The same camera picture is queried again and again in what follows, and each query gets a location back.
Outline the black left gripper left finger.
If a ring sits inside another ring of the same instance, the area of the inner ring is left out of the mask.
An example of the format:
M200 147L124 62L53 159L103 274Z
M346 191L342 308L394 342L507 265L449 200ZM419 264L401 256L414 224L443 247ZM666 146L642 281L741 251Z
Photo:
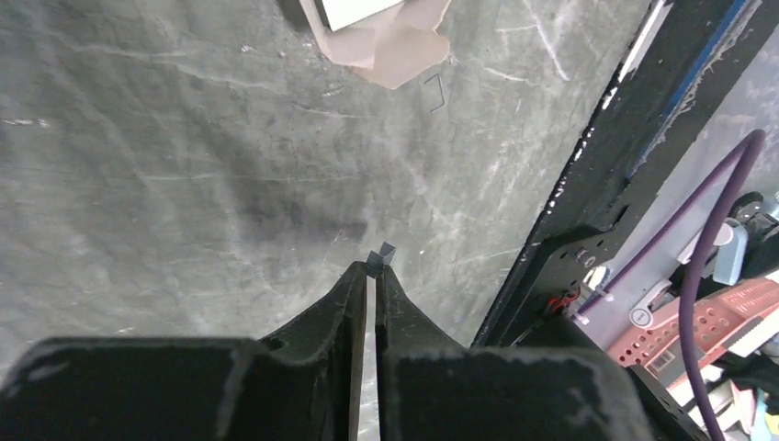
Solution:
M367 267L271 334L52 337L1 387L4 440L353 440Z

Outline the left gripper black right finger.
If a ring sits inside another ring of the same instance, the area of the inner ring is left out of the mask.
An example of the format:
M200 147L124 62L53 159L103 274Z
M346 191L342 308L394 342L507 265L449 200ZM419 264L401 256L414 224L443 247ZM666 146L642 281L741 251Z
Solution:
M590 346L467 348L376 279L384 440L650 440L628 374Z

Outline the small metal staple strip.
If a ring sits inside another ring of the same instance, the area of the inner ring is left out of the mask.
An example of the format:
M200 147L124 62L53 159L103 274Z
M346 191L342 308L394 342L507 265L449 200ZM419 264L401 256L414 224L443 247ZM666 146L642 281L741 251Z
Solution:
M384 242L378 251L371 251L366 259L367 275L377 278L383 273L384 267L389 266L395 255L396 247Z

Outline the white staple box tray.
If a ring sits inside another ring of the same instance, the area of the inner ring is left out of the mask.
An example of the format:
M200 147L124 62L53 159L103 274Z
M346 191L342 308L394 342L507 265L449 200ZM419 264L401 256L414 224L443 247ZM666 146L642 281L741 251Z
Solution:
M335 15L324 1L299 5L325 58L390 90L441 63L450 50L437 32L448 1L343 1Z

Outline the pink plastic basket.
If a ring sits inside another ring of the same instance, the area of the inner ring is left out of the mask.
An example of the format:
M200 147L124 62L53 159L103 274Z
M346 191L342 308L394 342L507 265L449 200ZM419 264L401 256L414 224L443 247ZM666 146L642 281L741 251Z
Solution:
M678 300L654 314L648 328L630 326L607 354L623 367L641 365L661 384L686 378L679 340ZM694 356L704 368L727 351L747 356L778 333L778 280L759 277L694 305Z

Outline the single loose staple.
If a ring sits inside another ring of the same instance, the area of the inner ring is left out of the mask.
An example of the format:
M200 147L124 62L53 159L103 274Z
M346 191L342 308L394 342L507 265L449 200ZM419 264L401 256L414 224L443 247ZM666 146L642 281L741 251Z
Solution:
M429 112L434 113L446 104L443 81L439 73L431 75L423 81L423 101L428 105Z

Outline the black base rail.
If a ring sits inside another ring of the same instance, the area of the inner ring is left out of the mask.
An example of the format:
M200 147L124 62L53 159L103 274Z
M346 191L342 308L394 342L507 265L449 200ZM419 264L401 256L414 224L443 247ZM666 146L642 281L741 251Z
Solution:
M747 183L778 181L778 4L775 1L670 1L644 63L615 83L565 167L561 192L531 232L477 332L477 346L583 345L572 322L531 326L532 308L585 273L575 252L625 267L627 246L649 242L680 199L673 186L701 176L694 154L722 152L737 134L763 124L768 138ZM648 382L632 382L650 440L698 440Z

